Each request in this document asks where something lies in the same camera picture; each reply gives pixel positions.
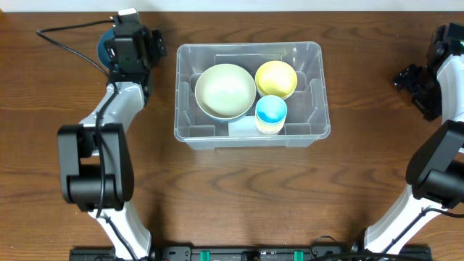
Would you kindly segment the blue bowl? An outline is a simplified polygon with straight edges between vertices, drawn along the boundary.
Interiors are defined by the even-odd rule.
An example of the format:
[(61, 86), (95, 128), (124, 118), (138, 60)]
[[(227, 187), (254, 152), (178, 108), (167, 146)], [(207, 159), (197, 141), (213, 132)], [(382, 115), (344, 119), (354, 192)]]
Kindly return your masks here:
[(113, 50), (108, 51), (105, 47), (104, 42), (113, 39), (115, 36), (114, 29), (110, 28), (107, 32), (105, 32), (99, 42), (97, 44), (97, 57), (99, 61), (107, 68), (110, 68), (112, 63), (112, 55), (114, 54)]
[(208, 116), (209, 118), (215, 120), (215, 121), (218, 121), (218, 122), (221, 122), (221, 123), (234, 123), (240, 119), (242, 119), (243, 117), (247, 116), (248, 112), (245, 112), (241, 115), (237, 115), (236, 117), (218, 117), (218, 116), (215, 116), (215, 115), (212, 115), (210, 113), (207, 113), (205, 111), (203, 111), (203, 113), (206, 114), (206, 116)]

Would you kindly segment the large cream bowl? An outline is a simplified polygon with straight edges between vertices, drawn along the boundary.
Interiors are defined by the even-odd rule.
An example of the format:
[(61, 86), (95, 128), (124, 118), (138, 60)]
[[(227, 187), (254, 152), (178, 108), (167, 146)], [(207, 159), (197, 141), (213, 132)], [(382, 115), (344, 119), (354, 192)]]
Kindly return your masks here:
[(236, 117), (251, 109), (257, 90), (253, 77), (244, 68), (219, 64), (201, 74), (194, 95), (201, 111), (218, 117)]

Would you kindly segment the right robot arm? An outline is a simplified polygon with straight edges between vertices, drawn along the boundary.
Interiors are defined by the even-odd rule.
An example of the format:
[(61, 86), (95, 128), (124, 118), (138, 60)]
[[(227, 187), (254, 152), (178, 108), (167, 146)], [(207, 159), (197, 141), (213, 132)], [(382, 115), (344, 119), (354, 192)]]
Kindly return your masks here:
[(412, 156), (407, 185), (398, 200), (367, 228), (363, 248), (398, 254), (429, 221), (463, 202), (463, 55), (451, 55), (437, 72), (442, 91), (442, 126)]

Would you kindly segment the cream cup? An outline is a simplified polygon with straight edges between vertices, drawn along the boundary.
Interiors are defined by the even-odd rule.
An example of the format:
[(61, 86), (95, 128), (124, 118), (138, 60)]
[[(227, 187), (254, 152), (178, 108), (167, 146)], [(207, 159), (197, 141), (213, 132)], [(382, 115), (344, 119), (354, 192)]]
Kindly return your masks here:
[(283, 133), (283, 129), (274, 130), (274, 131), (258, 130), (258, 132), (259, 132), (259, 134), (260, 134), (261, 136), (277, 136), (277, 135)]

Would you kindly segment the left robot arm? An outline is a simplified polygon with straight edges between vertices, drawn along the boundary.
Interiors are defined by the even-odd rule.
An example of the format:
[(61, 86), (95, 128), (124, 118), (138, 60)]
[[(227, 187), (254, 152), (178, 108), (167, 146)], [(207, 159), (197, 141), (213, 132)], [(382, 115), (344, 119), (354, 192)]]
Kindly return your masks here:
[(100, 40), (106, 94), (77, 125), (57, 133), (62, 195), (94, 218), (113, 244), (109, 254), (70, 259), (150, 260), (152, 235), (132, 202), (133, 166), (125, 134), (153, 91), (152, 68), (167, 51), (159, 30), (119, 22)]

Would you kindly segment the yellow cup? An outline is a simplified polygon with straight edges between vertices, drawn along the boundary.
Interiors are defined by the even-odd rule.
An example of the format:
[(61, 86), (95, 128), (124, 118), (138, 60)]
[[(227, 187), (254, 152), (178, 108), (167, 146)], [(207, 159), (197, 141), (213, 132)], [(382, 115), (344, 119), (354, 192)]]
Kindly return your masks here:
[(284, 127), (285, 120), (281, 120), (278, 123), (268, 123), (264, 120), (259, 119), (258, 117), (255, 118), (255, 123), (258, 130), (262, 131), (274, 131), (280, 130)]

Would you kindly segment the small yellow bowl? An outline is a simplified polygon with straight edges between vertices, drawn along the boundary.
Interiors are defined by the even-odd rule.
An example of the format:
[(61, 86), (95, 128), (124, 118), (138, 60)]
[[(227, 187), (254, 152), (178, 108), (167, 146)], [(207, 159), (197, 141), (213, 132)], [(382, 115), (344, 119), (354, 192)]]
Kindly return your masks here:
[(274, 95), (289, 98), (297, 87), (297, 72), (282, 61), (269, 61), (262, 64), (254, 77), (260, 96)]

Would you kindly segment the light blue cup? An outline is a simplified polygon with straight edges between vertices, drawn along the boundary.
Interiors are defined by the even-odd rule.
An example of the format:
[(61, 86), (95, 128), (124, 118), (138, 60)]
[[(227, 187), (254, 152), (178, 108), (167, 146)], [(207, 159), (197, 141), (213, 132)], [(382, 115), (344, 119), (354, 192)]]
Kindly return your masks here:
[(264, 123), (277, 124), (286, 118), (286, 102), (278, 96), (267, 95), (256, 103), (255, 116)]

